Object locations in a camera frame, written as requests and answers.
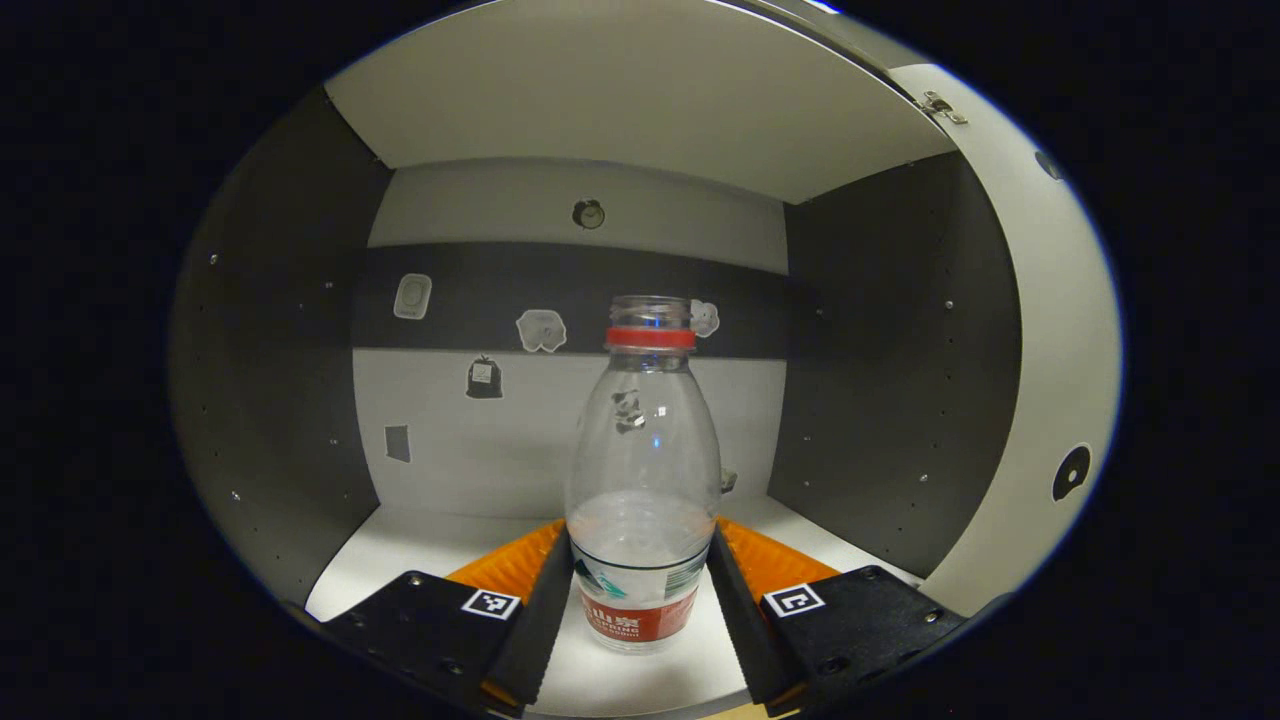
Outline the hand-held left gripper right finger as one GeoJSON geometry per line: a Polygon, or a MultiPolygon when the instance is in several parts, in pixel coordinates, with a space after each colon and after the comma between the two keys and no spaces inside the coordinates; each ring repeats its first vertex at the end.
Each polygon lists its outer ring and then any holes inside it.
{"type": "Polygon", "coordinates": [[[836,708],[941,648],[968,618],[870,564],[833,568],[721,518],[708,568],[753,703],[836,708]]]}

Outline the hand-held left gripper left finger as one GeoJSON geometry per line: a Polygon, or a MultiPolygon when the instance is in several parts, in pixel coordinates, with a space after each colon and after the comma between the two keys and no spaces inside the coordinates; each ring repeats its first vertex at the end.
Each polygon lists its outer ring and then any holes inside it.
{"type": "Polygon", "coordinates": [[[572,584],[557,519],[449,577],[406,570],[320,634],[462,714],[536,703],[572,584]]]}

